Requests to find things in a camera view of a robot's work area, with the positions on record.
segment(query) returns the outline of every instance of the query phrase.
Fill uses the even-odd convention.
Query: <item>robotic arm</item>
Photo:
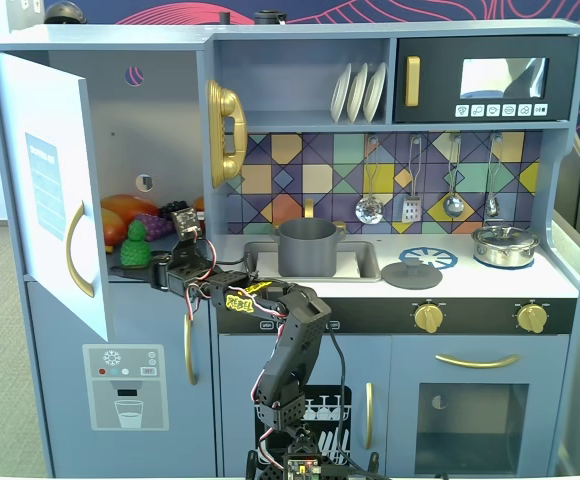
[[[321,338],[331,310],[314,290],[238,271],[222,271],[198,251],[201,228],[193,209],[173,214],[179,243],[172,252],[153,252],[147,268],[114,267],[116,275],[149,281],[153,288],[180,295],[188,302],[195,296],[209,299],[217,309],[227,309],[259,318],[283,322],[277,347],[255,386],[253,399],[259,404],[259,420],[267,428],[284,431],[292,438],[284,456],[285,480],[317,480],[322,476],[347,477],[347,466],[325,465],[315,435],[307,424],[304,387],[319,355]],[[254,452],[249,470],[254,478]],[[369,470],[376,472],[378,455]],[[267,479],[280,478],[270,466]]]

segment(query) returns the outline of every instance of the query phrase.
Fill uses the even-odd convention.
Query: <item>circuit board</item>
[[[320,480],[321,464],[316,458],[288,458],[285,480]]]

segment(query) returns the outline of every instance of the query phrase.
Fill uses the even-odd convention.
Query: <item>toy kitchen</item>
[[[341,430],[390,477],[553,475],[580,278],[551,221],[579,96],[580,25],[562,20],[1,40],[0,167],[49,475],[240,477],[261,443],[251,389],[280,323],[126,274],[179,239],[163,227],[145,247],[151,220],[119,214],[138,246],[107,253],[119,195],[166,223],[167,204],[203,197],[213,267],[329,305],[345,389],[325,333],[304,419],[332,463]]]

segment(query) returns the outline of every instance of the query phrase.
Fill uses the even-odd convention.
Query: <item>stove burner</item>
[[[406,258],[417,258],[424,264],[430,265],[437,270],[444,270],[446,268],[454,267],[459,259],[448,250],[436,247],[414,247],[401,252],[399,260],[402,262]]]

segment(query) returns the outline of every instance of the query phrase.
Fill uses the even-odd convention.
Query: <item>pot lid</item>
[[[516,227],[481,227],[474,231],[472,238],[497,249],[532,248],[539,245],[539,237],[534,233]]]

